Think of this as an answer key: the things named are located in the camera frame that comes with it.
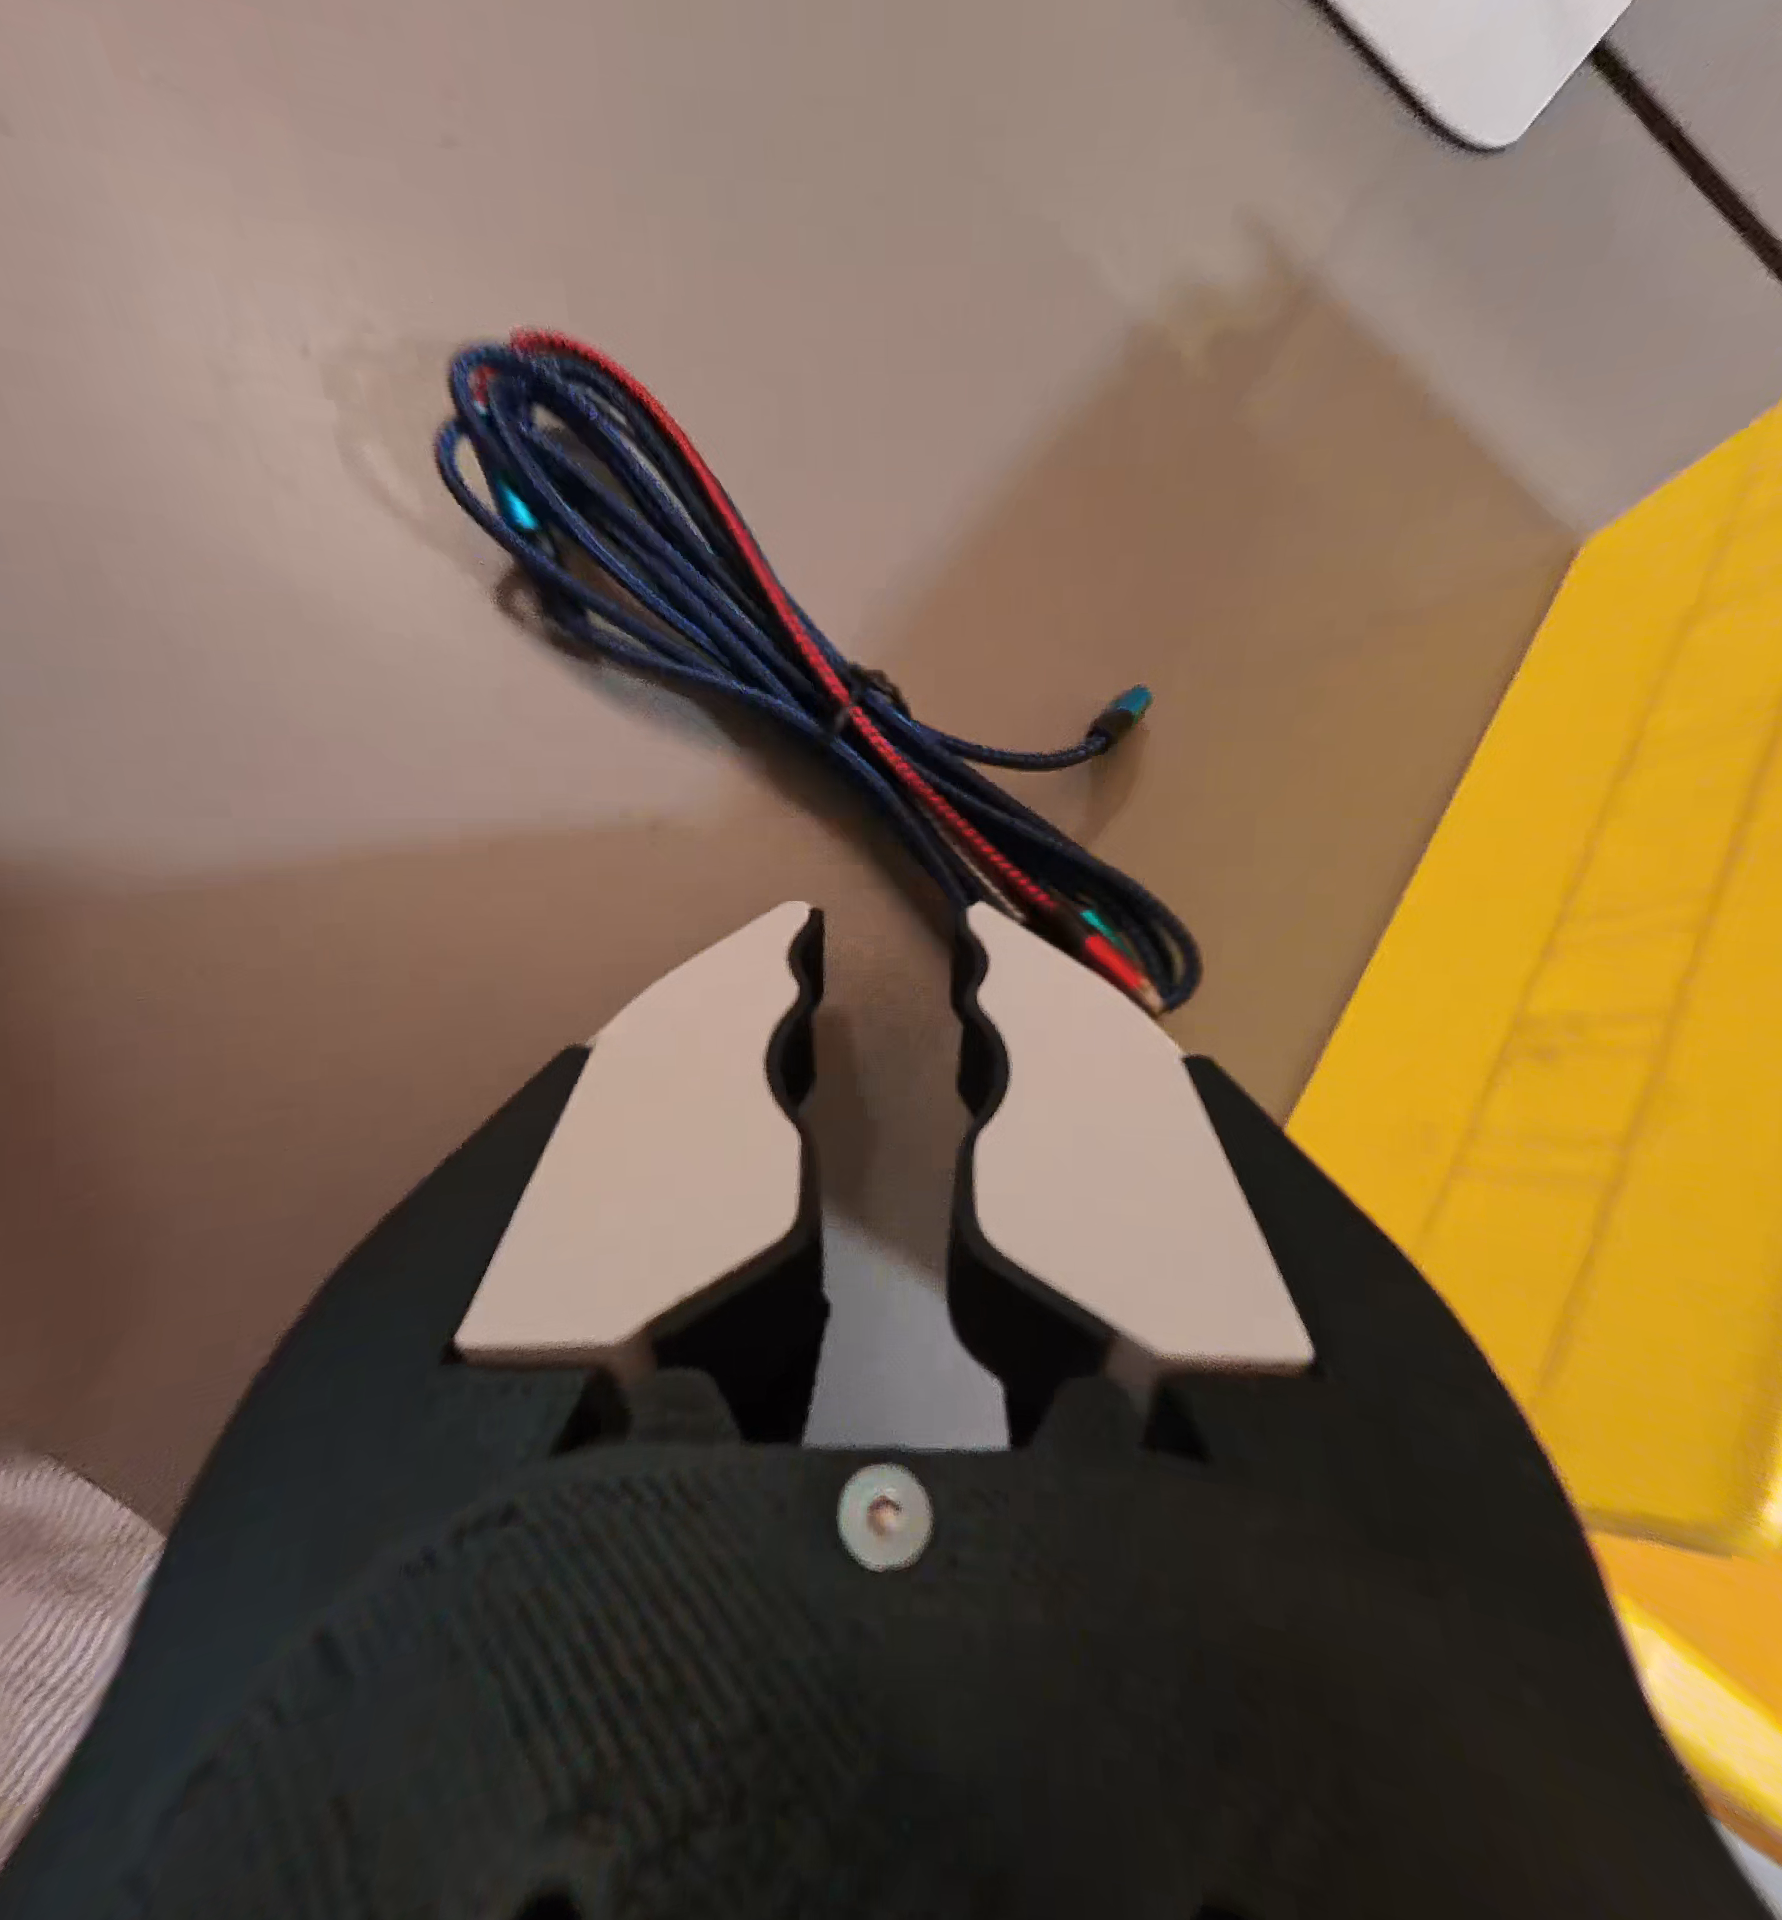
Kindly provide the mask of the grey desk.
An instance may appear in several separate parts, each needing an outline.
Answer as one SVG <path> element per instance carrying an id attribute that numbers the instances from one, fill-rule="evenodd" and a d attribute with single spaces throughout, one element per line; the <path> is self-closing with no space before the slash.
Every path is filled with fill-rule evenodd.
<path id="1" fill-rule="evenodd" d="M 1614 72 L 1782 246 L 1782 2 Z M 167 1522 L 350 1245 L 559 1047 L 829 915 L 815 1433 L 992 1445 L 934 892 L 565 660 L 429 460 L 536 323 L 823 629 L 1205 944 L 1284 1113 L 1575 546 L 1782 396 L 1603 72 L 1502 155 L 1312 2 L 0 2 L 0 1416 Z"/>

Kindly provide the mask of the white rounded base plate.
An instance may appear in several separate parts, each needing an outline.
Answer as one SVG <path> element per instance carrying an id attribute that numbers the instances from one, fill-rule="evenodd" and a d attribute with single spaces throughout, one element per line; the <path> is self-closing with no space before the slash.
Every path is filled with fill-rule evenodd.
<path id="1" fill-rule="evenodd" d="M 1452 147 L 1498 155 L 1550 108 L 1629 2 L 1316 2 Z"/>

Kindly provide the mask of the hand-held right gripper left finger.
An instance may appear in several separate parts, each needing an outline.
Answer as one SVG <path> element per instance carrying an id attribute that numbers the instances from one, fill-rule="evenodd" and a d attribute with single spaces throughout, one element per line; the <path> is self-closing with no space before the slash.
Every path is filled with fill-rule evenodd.
<path id="1" fill-rule="evenodd" d="M 803 1131 L 823 914 L 770 908 L 591 1038 L 454 1331 L 463 1362 L 696 1369 L 752 1442 L 803 1436 L 831 1302 Z"/>

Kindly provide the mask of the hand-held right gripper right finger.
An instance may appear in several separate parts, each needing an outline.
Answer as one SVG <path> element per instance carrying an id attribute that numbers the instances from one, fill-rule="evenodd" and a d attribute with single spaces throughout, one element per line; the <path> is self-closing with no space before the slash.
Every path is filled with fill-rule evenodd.
<path id="1" fill-rule="evenodd" d="M 949 1314 L 1010 1448 L 1094 1381 L 1312 1381 L 1315 1339 L 1192 1062 L 1120 986 L 992 906 L 959 923 Z"/>

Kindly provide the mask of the large yellow storage bin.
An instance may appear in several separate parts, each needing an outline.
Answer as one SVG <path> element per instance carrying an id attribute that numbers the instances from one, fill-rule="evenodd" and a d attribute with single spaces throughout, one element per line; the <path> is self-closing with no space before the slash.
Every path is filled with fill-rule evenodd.
<path id="1" fill-rule="evenodd" d="M 1575 554 L 1287 1122 L 1782 1863 L 1782 401 Z"/>

